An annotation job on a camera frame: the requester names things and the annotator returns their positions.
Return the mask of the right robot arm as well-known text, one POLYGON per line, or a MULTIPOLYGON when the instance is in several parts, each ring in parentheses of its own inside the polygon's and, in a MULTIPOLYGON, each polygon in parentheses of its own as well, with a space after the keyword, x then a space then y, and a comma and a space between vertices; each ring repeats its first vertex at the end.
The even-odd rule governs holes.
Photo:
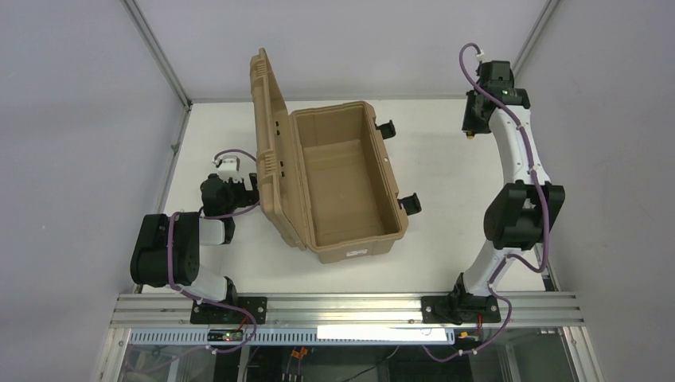
POLYGON ((483 218, 486 238, 472 265, 458 277, 447 296, 451 314, 462 322, 498 322, 496 285, 512 263, 542 272, 548 264, 528 262, 524 254, 548 241, 565 201, 540 161, 531 128, 531 103, 516 88, 508 61, 481 62, 477 80, 467 92, 462 131, 466 136, 490 134, 497 143, 503 186, 483 218))

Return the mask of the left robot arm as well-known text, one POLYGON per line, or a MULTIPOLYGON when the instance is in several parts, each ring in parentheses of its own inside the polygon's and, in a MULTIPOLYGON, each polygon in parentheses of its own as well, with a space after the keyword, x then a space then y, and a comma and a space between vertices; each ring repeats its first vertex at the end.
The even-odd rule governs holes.
POLYGON ((259 205, 257 174, 245 180, 211 173, 200 184, 202 207, 196 212, 148 214, 143 217, 130 273, 132 280, 150 287, 169 287, 197 302, 238 306, 234 282, 201 263, 201 249, 232 242, 234 218, 259 205))

